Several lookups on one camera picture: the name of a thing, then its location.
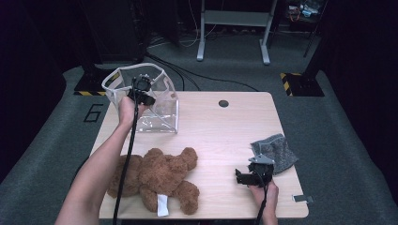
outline stuffed animal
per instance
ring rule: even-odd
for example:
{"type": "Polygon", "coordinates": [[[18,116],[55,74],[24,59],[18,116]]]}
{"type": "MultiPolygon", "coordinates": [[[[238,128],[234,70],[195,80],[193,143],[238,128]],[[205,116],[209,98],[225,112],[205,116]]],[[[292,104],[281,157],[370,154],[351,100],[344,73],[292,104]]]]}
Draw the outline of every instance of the stuffed animal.
{"type": "MultiPolygon", "coordinates": [[[[122,197],[140,193],[150,212],[158,210],[158,195],[177,198],[183,213],[192,215],[198,209],[199,189],[184,180],[196,167],[198,156],[193,148],[185,148],[179,156],[164,155],[159,148],[150,149],[144,157],[132,155],[123,187],[122,197]]],[[[121,156],[108,194],[117,196],[120,175],[126,156],[121,156]]]]}

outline transparent container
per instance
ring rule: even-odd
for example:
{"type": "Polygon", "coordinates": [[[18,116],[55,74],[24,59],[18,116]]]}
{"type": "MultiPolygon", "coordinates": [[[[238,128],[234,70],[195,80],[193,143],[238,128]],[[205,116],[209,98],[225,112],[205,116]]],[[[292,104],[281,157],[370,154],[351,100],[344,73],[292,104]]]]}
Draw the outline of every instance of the transparent container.
{"type": "Polygon", "coordinates": [[[150,63],[119,67],[103,80],[102,88],[118,110],[119,101],[132,89],[132,79],[140,75],[152,79],[151,88],[146,93],[156,101],[138,120],[136,131],[177,133],[178,96],[172,80],[161,67],[150,63]]]}

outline round black hole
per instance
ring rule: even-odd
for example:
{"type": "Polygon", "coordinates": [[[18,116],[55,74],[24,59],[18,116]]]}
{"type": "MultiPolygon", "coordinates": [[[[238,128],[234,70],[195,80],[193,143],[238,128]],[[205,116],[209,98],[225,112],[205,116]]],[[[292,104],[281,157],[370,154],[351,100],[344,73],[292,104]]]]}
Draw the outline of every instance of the round black hole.
{"type": "Polygon", "coordinates": [[[229,103],[226,100],[219,101],[219,105],[223,108],[228,107],[229,103]]]}

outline person's arm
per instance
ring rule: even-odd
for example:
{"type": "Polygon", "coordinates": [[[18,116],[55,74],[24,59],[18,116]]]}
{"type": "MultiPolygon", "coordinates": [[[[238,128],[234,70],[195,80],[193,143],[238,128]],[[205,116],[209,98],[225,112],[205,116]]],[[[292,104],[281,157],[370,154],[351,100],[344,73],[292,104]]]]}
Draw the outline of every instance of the person's arm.
{"type": "MultiPolygon", "coordinates": [[[[139,106],[141,117],[146,106],[139,106]]],[[[115,173],[124,141],[134,119],[134,102],[123,97],[119,124],[77,173],[55,224],[99,224],[103,196],[115,173]]]]}
{"type": "MultiPolygon", "coordinates": [[[[258,207],[261,206],[261,202],[264,200],[264,189],[257,186],[249,186],[254,196],[255,203],[258,207]]],[[[278,203],[279,188],[275,185],[273,180],[268,183],[267,191],[267,203],[263,211],[263,223],[264,225],[277,225],[278,219],[276,217],[276,205],[278,203]]]]}

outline gray cloth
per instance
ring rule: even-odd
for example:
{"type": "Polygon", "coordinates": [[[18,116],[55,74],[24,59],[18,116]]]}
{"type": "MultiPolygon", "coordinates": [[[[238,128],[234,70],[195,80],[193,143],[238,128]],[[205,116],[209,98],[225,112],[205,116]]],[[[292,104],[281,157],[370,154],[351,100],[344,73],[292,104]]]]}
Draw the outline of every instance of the gray cloth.
{"type": "Polygon", "coordinates": [[[253,142],[251,145],[255,156],[263,154],[275,161],[274,175],[289,169],[299,160],[289,149],[283,134],[270,136],[262,141],[253,142]]]}

